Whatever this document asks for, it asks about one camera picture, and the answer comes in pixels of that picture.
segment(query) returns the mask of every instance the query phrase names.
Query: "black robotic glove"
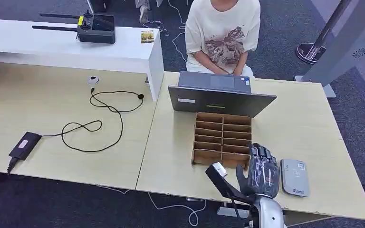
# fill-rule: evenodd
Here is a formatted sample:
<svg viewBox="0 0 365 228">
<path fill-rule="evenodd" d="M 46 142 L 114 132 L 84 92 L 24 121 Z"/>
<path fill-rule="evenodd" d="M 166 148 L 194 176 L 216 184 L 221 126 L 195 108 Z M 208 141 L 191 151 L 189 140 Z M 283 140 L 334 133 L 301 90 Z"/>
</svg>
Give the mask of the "black robotic glove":
<svg viewBox="0 0 365 228">
<path fill-rule="evenodd" d="M 250 161 L 248 177 L 244 176 L 241 165 L 236 167 L 236 176 L 240 191 L 246 195 L 264 194 L 274 198 L 279 191 L 279 168 L 276 158 L 270 151 L 258 143 L 249 144 Z"/>
</svg>

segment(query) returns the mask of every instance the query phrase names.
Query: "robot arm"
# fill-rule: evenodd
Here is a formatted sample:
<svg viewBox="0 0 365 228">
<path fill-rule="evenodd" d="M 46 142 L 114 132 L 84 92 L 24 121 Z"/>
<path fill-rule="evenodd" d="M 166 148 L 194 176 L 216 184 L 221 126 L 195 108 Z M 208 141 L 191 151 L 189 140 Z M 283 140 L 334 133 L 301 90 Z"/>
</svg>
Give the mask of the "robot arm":
<svg viewBox="0 0 365 228">
<path fill-rule="evenodd" d="M 276 159 L 270 151 L 259 144 L 249 145 L 251 158 L 248 167 L 248 177 L 244 176 L 243 167 L 236 168 L 239 182 L 238 191 L 231 186 L 221 170 L 222 165 L 217 162 L 211 165 L 206 174 L 222 196 L 252 205 L 248 220 L 253 221 L 254 228 L 285 228 L 281 206 L 273 200 L 279 190 L 279 168 Z"/>
</svg>

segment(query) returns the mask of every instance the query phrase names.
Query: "power adapter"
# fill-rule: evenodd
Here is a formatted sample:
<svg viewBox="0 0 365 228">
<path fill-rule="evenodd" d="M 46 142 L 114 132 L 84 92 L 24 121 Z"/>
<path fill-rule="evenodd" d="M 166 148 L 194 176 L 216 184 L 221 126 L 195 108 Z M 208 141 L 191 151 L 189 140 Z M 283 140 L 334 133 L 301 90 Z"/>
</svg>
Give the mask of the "power adapter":
<svg viewBox="0 0 365 228">
<path fill-rule="evenodd" d="M 36 133 L 26 132 L 24 134 L 24 136 L 20 139 L 18 144 L 9 154 L 12 159 L 9 162 L 8 175 L 19 160 L 26 160 L 26 158 L 40 141 L 40 139 L 41 135 Z"/>
</svg>

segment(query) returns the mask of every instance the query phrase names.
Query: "human hand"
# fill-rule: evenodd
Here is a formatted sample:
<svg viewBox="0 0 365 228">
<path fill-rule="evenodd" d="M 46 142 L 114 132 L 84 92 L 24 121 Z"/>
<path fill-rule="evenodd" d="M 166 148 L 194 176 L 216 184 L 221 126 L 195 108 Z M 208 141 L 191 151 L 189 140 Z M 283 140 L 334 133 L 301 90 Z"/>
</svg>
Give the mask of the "human hand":
<svg viewBox="0 0 365 228">
<path fill-rule="evenodd" d="M 241 76 L 242 74 L 243 74 L 243 69 L 239 69 L 238 67 L 236 67 L 236 69 L 234 69 L 233 71 L 234 76 Z"/>
<path fill-rule="evenodd" d="M 223 70 L 222 68 L 219 68 L 214 73 L 218 74 L 218 75 L 228 75 L 229 74 L 227 71 Z"/>
</svg>

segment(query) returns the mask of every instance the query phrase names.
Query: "wooden sorting box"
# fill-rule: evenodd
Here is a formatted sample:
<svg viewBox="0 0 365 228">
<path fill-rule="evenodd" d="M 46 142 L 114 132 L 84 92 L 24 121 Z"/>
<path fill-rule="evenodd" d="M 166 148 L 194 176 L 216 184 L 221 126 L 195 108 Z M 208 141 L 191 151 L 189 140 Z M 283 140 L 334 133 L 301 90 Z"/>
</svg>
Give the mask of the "wooden sorting box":
<svg viewBox="0 0 365 228">
<path fill-rule="evenodd" d="M 211 165 L 221 162 L 245 169 L 250 159 L 251 118 L 248 116 L 197 113 L 192 163 Z"/>
</svg>

